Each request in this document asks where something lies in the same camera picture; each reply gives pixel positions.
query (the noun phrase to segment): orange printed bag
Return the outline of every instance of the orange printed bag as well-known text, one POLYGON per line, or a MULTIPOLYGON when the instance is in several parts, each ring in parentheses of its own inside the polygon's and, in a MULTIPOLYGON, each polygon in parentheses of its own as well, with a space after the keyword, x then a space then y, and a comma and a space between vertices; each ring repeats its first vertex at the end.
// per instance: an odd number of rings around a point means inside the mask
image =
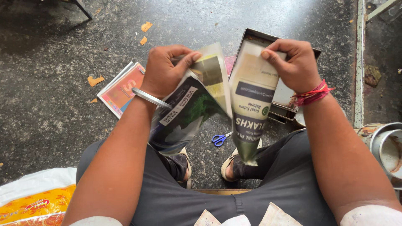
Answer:
POLYGON ((54 168, 0 187, 0 226, 61 225, 74 190, 76 168, 54 168))

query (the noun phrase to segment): newspaper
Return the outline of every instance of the newspaper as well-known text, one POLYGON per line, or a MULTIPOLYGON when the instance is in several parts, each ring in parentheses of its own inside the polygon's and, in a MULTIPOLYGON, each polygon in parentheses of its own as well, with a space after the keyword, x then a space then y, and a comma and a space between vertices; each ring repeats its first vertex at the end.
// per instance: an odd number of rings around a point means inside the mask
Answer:
POLYGON ((135 94, 131 88, 140 88, 145 69, 141 64, 130 62, 97 96, 119 119, 135 94))
MULTIPOLYGON (((157 107, 148 143, 163 155, 174 155, 190 142, 203 122, 214 114, 231 117, 230 90, 224 56, 219 43, 198 50, 203 54, 188 69, 176 89, 163 99, 173 109, 157 107)), ((175 64, 180 58, 172 60, 175 64)), ((140 88, 145 69, 130 62, 98 97, 120 119, 140 88)))
MULTIPOLYGON (((257 165, 258 141, 279 80, 275 68, 260 56, 263 49, 261 45, 243 40, 229 80, 232 138, 243 162, 250 166, 257 165)), ((278 54, 285 59, 285 53, 278 54)))
POLYGON ((155 110, 148 143, 165 156, 178 154, 208 118, 216 113, 226 114, 191 70, 163 101, 173 109, 155 110))

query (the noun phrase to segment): steel bowl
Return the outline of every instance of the steel bowl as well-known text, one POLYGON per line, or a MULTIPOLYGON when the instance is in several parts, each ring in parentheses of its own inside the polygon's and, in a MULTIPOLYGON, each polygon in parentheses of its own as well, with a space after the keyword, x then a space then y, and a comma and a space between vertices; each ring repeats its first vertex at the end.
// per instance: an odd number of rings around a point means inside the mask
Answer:
POLYGON ((387 175, 402 179, 402 129, 373 136, 371 152, 387 175))

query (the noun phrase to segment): folded newspaper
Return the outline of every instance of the folded newspaper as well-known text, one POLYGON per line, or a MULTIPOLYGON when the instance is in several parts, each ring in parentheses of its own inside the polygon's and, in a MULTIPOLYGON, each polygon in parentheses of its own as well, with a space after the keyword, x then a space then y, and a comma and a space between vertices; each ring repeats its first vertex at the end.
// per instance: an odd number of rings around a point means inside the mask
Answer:
MULTIPOLYGON (((149 144, 163 155, 174 155, 190 142, 200 126, 214 114, 232 116, 224 56, 219 43, 198 50, 203 54, 176 87, 163 99, 173 109, 157 107, 152 118, 149 144)), ((120 119, 140 88, 145 69, 130 62, 98 97, 120 119)))
POLYGON ((145 69, 141 64, 130 62, 97 96, 119 119, 135 94, 131 88, 140 88, 145 69))

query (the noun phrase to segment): forearm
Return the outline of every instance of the forearm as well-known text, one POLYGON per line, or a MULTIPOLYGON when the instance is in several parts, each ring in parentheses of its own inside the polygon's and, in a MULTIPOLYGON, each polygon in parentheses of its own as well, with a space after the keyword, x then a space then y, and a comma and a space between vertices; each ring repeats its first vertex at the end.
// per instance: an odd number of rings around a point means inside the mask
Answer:
POLYGON ((388 178, 332 95, 305 106, 304 118, 317 181, 338 222, 365 203, 401 210, 388 178))
POLYGON ((141 191, 155 108, 134 97, 77 185, 64 226, 91 216, 108 216, 129 225, 141 191))

